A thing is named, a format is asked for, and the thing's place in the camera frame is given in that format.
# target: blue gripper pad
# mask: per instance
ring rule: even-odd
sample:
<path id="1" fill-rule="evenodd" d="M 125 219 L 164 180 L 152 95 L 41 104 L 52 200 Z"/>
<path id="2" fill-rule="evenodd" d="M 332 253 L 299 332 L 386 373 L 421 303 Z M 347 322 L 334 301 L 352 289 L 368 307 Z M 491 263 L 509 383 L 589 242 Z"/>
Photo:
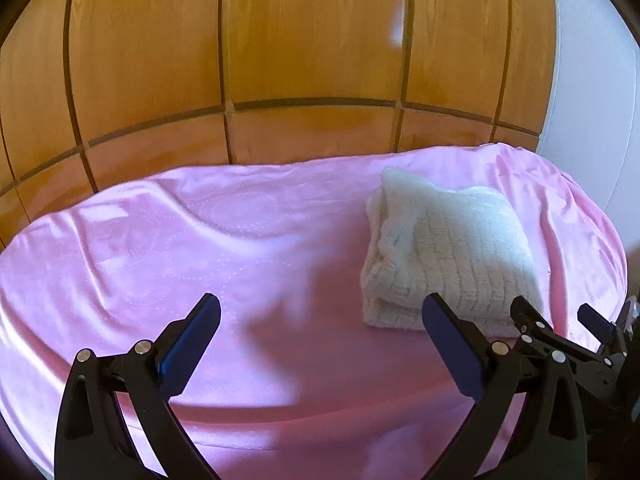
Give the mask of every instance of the blue gripper pad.
<path id="1" fill-rule="evenodd" d="M 422 303 L 422 323 L 460 393 L 479 402 L 488 341 L 478 327 L 459 319 L 439 294 L 428 295 Z"/>
<path id="2" fill-rule="evenodd" d="M 220 326 L 220 302 L 205 294 L 189 315 L 169 323 L 156 340 L 158 393 L 168 400 L 180 395 Z"/>
<path id="3" fill-rule="evenodd" d="M 578 309 L 578 321 L 603 345 L 612 343 L 616 338 L 616 326 L 587 303 Z"/>

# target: pink fabric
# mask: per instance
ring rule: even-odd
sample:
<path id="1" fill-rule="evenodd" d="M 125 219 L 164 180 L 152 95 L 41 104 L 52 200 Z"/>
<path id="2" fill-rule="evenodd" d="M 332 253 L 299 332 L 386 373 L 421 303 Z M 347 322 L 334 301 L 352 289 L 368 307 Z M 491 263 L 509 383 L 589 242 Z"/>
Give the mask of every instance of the pink fabric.
<path id="1" fill-rule="evenodd" d="M 184 168 L 35 221 L 0 256 L 0 411 L 52 470 L 76 352 L 127 351 L 204 292 L 222 323 L 172 406 L 225 480 L 419 479 L 471 402 L 425 333 L 361 321 L 365 200 L 395 166 L 438 186 L 500 190 L 535 259 L 544 316 L 591 348 L 590 302 L 612 319 L 626 266 L 612 225 L 569 177 L 504 144 L 288 166 Z M 125 405 L 146 463 L 158 468 Z M 504 425 L 485 467 L 513 427 Z"/>

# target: screw head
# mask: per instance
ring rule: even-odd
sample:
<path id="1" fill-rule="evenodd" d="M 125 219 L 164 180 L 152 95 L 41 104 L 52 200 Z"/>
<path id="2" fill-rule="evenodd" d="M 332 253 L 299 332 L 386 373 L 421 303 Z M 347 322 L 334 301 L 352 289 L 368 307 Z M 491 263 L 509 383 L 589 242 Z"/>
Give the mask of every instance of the screw head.
<path id="1" fill-rule="evenodd" d="M 138 341 L 136 343 L 136 346 L 134 347 L 134 350 L 136 351 L 136 354 L 146 354 L 147 352 L 149 352 L 149 350 L 151 350 L 151 341 L 147 339 Z"/>
<path id="2" fill-rule="evenodd" d="M 509 345 L 503 341 L 496 341 L 492 343 L 491 350 L 494 354 L 507 355 L 509 353 Z"/>
<path id="3" fill-rule="evenodd" d="M 566 361 L 566 355 L 564 355 L 564 352 L 561 352 L 559 350 L 554 350 L 553 352 L 551 352 L 551 357 L 556 363 L 562 364 Z"/>
<path id="4" fill-rule="evenodd" d="M 76 355 L 76 359 L 78 359 L 78 361 L 81 363 L 88 361 L 89 357 L 91 357 L 91 350 L 89 350 L 88 348 L 79 351 Z"/>

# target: white towel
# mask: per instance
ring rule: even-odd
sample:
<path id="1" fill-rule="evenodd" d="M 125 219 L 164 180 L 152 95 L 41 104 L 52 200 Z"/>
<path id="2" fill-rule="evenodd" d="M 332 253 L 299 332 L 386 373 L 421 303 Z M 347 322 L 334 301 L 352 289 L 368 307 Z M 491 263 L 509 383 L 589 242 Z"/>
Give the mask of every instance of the white towel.
<path id="1" fill-rule="evenodd" d="M 367 215 L 371 241 L 360 276 L 367 324 L 424 330 L 420 310 L 432 292 L 487 337 L 518 336 L 509 310 L 519 295 L 541 311 L 527 237 L 496 190 L 441 189 L 386 168 Z"/>

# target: wood paneling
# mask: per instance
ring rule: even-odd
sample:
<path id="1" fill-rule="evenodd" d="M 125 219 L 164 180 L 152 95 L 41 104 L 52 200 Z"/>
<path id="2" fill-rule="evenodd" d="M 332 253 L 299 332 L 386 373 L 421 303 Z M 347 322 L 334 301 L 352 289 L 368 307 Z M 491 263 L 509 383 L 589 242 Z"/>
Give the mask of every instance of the wood paneling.
<path id="1" fill-rule="evenodd" d="M 507 24 L 508 0 L 415 0 L 406 100 L 492 118 Z"/>
<path id="2" fill-rule="evenodd" d="M 542 131 L 556 56 L 556 0 L 511 0 L 509 64 L 499 119 Z"/>
<path id="3" fill-rule="evenodd" d="M 0 137 L 2 136 L 2 123 L 0 117 Z M 4 189 L 14 181 L 14 176 L 11 174 L 11 168 L 9 167 L 9 161 L 6 158 L 6 152 L 2 145 L 2 139 L 0 138 L 0 189 Z"/>
<path id="4" fill-rule="evenodd" d="M 7 246 L 22 229 L 29 225 L 29 219 L 22 208 L 14 189 L 0 196 L 0 238 Z"/>
<path id="5" fill-rule="evenodd" d="M 489 142 L 492 126 L 436 112 L 405 110 L 399 152 L 431 146 L 479 146 Z"/>
<path id="6" fill-rule="evenodd" d="M 535 152 L 538 146 L 538 138 L 536 136 L 503 126 L 495 127 L 494 142 L 504 142 L 516 148 L 525 148 L 530 152 Z"/>
<path id="7" fill-rule="evenodd" d="M 386 153 L 394 117 L 383 107 L 253 110 L 228 118 L 238 164 L 286 164 L 311 158 Z"/>
<path id="8" fill-rule="evenodd" d="M 227 164 L 222 115 L 149 128 L 87 151 L 99 189 L 180 166 Z"/>
<path id="9" fill-rule="evenodd" d="M 396 100 L 404 0 L 223 0 L 225 97 Z"/>
<path id="10" fill-rule="evenodd" d="M 73 0 L 69 57 L 84 140 L 220 104 L 218 0 Z"/>
<path id="11" fill-rule="evenodd" d="M 0 48 L 0 116 L 16 176 L 76 145 L 66 102 L 66 0 L 31 0 Z"/>
<path id="12" fill-rule="evenodd" d="M 79 155 L 66 158 L 18 184 L 18 195 L 33 221 L 92 195 Z"/>

